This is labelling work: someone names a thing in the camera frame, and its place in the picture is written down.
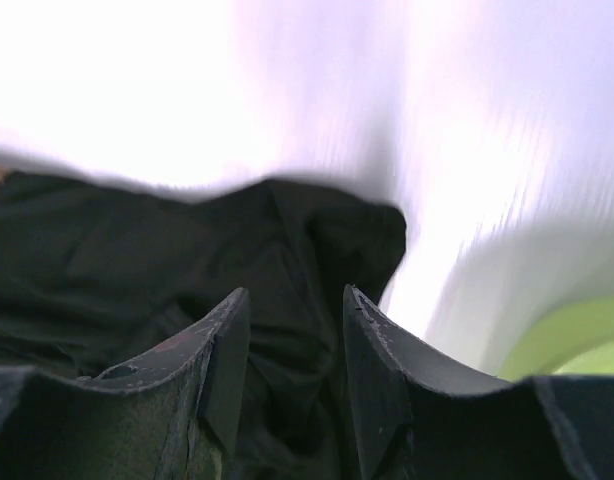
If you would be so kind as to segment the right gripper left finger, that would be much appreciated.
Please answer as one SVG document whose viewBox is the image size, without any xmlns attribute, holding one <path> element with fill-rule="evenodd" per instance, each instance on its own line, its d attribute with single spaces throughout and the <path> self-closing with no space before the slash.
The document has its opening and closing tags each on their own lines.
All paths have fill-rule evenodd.
<svg viewBox="0 0 614 480">
<path fill-rule="evenodd" d="M 236 444 L 250 335 L 236 289 L 95 378 L 0 366 L 0 479 L 217 479 Z"/>
</svg>

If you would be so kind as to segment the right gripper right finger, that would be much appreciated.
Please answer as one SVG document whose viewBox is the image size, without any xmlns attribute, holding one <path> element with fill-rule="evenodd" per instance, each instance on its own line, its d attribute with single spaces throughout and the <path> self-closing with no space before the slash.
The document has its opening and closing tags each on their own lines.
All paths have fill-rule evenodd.
<svg viewBox="0 0 614 480">
<path fill-rule="evenodd" d="M 614 376 L 508 382 L 347 287 L 344 341 L 365 479 L 614 479 Z"/>
</svg>

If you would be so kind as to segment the black t shirt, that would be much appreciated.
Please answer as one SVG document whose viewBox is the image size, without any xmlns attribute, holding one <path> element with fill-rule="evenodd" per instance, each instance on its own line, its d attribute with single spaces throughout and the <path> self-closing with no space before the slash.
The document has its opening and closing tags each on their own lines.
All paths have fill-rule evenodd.
<svg viewBox="0 0 614 480">
<path fill-rule="evenodd" d="M 51 176 L 0 185 L 0 364 L 95 376 L 234 289 L 251 333 L 231 479 L 356 479 L 343 292 L 378 301 L 398 267 L 395 207 L 265 180 L 198 204 Z"/>
</svg>

